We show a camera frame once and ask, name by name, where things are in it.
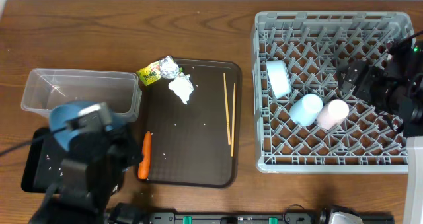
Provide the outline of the light blue bowl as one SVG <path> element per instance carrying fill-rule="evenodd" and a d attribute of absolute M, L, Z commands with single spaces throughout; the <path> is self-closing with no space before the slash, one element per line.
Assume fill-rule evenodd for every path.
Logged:
<path fill-rule="evenodd" d="M 288 69 L 283 61 L 267 61 L 266 68 L 273 93 L 277 99 L 291 92 Z"/>

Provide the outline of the dark blue plate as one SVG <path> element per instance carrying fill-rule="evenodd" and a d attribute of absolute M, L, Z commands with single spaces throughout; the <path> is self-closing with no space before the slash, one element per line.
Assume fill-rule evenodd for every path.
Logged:
<path fill-rule="evenodd" d="M 67 122 L 79 117 L 81 110 L 91 106 L 100 107 L 100 103 L 89 101 L 72 101 L 55 107 L 49 116 L 50 129 L 56 131 L 61 128 L 67 127 Z M 106 128 L 106 131 L 120 128 L 126 125 L 126 121 L 114 113 L 108 106 L 106 106 L 111 114 L 112 123 Z M 54 134 L 57 143 L 65 150 L 70 150 L 70 142 L 74 137 L 80 134 L 78 131 L 64 130 Z"/>

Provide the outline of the pink plastic cup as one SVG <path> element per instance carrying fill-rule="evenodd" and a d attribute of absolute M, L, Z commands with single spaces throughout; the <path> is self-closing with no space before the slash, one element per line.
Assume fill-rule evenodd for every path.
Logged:
<path fill-rule="evenodd" d="M 329 130 L 336 124 L 340 125 L 348 114 L 349 107 L 346 102 L 340 99 L 332 100 L 320 111 L 317 123 L 320 127 Z"/>

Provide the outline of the light blue plastic cup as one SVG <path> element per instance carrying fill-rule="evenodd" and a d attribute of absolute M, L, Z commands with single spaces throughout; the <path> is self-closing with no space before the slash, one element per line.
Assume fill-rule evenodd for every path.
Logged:
<path fill-rule="evenodd" d="M 323 109 L 322 99 L 315 94 L 306 94 L 289 110 L 291 120 L 300 126 L 310 126 Z"/>

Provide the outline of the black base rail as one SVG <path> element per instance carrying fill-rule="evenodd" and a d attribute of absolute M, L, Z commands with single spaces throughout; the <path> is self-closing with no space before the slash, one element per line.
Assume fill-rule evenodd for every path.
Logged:
<path fill-rule="evenodd" d="M 278 214 L 251 213 L 147 213 L 134 206 L 120 203 L 106 212 L 103 223 L 119 224 L 395 224 L 392 215 L 384 213 L 357 213 L 353 209 L 340 206 L 324 208 L 320 213 L 305 210 L 293 204 Z"/>

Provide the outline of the grey dishwasher rack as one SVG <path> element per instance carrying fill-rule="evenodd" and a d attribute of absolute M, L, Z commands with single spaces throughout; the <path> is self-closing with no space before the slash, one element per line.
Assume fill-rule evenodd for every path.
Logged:
<path fill-rule="evenodd" d="M 408 172 L 398 117 L 338 88 L 336 69 L 361 59 L 384 68 L 387 47 L 414 32 L 404 12 L 264 11 L 252 26 L 255 163 L 263 173 L 401 174 Z M 277 99 L 266 62 L 283 61 L 291 92 Z M 326 130 L 294 123 L 289 110 L 306 94 L 343 100 L 346 119 Z"/>

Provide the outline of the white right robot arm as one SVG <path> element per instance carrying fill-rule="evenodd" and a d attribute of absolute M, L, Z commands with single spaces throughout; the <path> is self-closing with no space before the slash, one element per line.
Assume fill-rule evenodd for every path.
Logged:
<path fill-rule="evenodd" d="M 395 130 L 406 139 L 408 184 L 404 223 L 422 223 L 422 41 L 403 40 L 388 50 L 386 68 L 356 60 L 336 70 L 344 93 L 402 120 Z"/>

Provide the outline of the clear plastic bin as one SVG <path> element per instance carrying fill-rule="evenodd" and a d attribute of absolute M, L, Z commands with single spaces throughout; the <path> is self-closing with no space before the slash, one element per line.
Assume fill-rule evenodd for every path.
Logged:
<path fill-rule="evenodd" d="M 141 96 L 135 73 L 37 68 L 28 76 L 20 106 L 47 118 L 52 109 L 67 102 L 105 102 L 127 122 L 134 122 Z"/>

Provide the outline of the yellow foil snack wrapper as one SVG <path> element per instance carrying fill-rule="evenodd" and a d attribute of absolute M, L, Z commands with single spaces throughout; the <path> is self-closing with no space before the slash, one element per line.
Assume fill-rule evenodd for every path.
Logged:
<path fill-rule="evenodd" d="M 145 86 L 149 86 L 162 78 L 174 79 L 181 71 L 176 61 L 171 56 L 167 56 L 138 70 L 137 75 Z"/>

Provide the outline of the black waste tray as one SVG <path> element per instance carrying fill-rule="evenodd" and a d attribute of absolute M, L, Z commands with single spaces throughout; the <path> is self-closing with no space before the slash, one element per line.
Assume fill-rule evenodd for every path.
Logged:
<path fill-rule="evenodd" d="M 21 188 L 44 193 L 56 184 L 61 194 L 111 196 L 122 186 L 126 160 L 103 132 L 80 133 L 65 151 L 48 128 L 34 132 Z"/>

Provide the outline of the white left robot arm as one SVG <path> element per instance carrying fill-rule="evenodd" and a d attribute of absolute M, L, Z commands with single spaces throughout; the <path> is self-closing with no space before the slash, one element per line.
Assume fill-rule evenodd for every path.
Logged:
<path fill-rule="evenodd" d="M 143 160 L 130 126 L 105 103 L 68 102 L 49 117 L 51 135 L 66 151 L 62 177 L 53 182 L 31 223 L 146 223 L 135 206 L 107 212 L 128 168 Z"/>

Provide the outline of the brown serving tray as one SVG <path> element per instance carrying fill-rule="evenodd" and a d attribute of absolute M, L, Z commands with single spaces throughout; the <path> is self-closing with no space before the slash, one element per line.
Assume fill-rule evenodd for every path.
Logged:
<path fill-rule="evenodd" d="M 237 174 L 237 149 L 227 141 L 223 73 L 226 75 L 231 132 L 233 84 L 236 83 L 235 141 L 241 119 L 242 71 L 232 62 L 177 59 L 190 75 L 194 91 L 188 104 L 160 79 L 144 88 L 140 135 L 151 132 L 148 182 L 226 188 Z"/>

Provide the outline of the orange carrot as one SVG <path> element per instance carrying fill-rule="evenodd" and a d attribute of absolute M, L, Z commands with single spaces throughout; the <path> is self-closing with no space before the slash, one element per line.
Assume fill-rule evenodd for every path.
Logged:
<path fill-rule="evenodd" d="M 145 134 L 142 147 L 143 160 L 138 166 L 137 177 L 141 180 L 146 180 L 149 176 L 151 167 L 151 132 Z"/>

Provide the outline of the crumpled white napkin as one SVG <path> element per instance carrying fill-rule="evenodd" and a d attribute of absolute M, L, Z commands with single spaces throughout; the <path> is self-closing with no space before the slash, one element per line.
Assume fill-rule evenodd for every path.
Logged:
<path fill-rule="evenodd" d="M 190 81 L 190 75 L 185 75 L 180 72 L 179 75 L 169 83 L 169 89 L 178 96 L 183 104 L 188 104 L 191 93 L 194 87 Z"/>

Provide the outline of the wooden chopstick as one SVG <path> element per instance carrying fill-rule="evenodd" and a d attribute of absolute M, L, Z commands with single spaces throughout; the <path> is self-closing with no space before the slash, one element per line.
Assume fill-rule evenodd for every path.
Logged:
<path fill-rule="evenodd" d="M 235 146 L 235 107 L 236 107 L 236 83 L 233 84 L 232 120 L 231 120 L 231 157 L 234 156 Z"/>
<path fill-rule="evenodd" d="M 231 144 L 231 132 L 230 132 L 230 121 L 229 121 L 229 104 L 228 104 L 228 96 L 227 96 L 227 81 L 226 75 L 223 73 L 223 88 L 224 88 L 224 99 L 225 99 L 225 118 L 226 118 L 226 126 L 227 126 L 227 141 L 228 145 Z"/>

